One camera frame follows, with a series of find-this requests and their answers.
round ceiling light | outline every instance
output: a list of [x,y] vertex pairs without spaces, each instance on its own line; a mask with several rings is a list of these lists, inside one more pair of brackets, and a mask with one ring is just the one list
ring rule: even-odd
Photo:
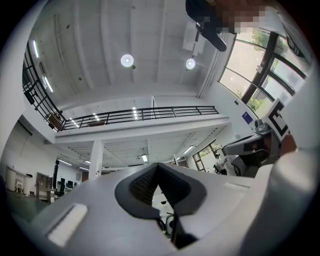
[[186,61],[185,66],[188,70],[192,70],[196,66],[196,62],[193,58],[190,58]]
[[131,67],[134,63],[134,57],[130,54],[125,54],[121,57],[121,64],[126,68]]

green floor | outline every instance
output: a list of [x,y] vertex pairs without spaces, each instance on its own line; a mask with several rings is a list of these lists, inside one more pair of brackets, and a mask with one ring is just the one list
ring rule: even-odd
[[8,206],[13,214],[27,222],[31,222],[46,206],[45,202],[34,195],[25,196],[21,193],[7,192]]

ceiling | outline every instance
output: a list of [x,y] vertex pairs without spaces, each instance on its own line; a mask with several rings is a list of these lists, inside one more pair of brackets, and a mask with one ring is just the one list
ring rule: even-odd
[[[156,94],[196,96],[216,49],[200,36],[202,53],[187,72],[190,22],[185,0],[49,1],[30,35],[34,62],[44,65],[50,97],[66,117],[108,112],[114,103],[123,110],[127,101]],[[136,69],[121,65],[124,54]]]
[[[148,163],[165,162],[176,157],[182,157],[189,146],[194,145],[188,155],[194,154],[211,143],[224,127],[200,129],[197,132],[183,131],[167,132],[156,136],[128,141],[105,143],[102,167],[119,168],[142,165],[142,155],[147,155]],[[93,142],[68,143],[60,146],[58,157],[75,166],[88,168],[85,160],[90,161]]]

balcony railing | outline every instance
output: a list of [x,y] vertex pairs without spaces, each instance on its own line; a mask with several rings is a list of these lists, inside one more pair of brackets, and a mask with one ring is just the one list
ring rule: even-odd
[[168,106],[128,109],[113,112],[91,114],[67,120],[62,131],[96,127],[124,122],[158,120],[163,118],[180,118],[219,114],[214,106]]
[[44,88],[44,82],[39,78],[32,59],[29,43],[26,45],[22,67],[22,87],[24,95],[34,109],[56,131],[61,130],[66,118],[60,113]]

person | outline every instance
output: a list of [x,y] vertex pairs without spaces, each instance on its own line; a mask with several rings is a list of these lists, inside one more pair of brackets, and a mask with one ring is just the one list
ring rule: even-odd
[[227,170],[225,169],[225,164],[227,159],[222,160],[219,154],[215,155],[215,166],[218,168],[218,173],[222,175],[227,175]]

